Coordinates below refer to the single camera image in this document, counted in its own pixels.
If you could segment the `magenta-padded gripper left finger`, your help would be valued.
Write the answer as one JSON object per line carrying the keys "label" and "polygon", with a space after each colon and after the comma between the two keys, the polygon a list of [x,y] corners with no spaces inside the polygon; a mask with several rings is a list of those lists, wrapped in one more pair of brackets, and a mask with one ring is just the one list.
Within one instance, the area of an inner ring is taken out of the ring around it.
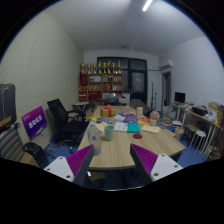
{"label": "magenta-padded gripper left finger", "polygon": [[89,145],[68,157],[57,157],[45,171],[81,186],[93,156],[94,147]]}

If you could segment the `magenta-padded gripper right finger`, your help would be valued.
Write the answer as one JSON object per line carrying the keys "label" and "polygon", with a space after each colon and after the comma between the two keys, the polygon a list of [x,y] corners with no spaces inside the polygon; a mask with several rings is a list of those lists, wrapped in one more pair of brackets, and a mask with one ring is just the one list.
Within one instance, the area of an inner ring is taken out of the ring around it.
{"label": "magenta-padded gripper right finger", "polygon": [[141,146],[131,144],[130,154],[144,185],[164,178],[182,169],[167,154],[155,154]]}

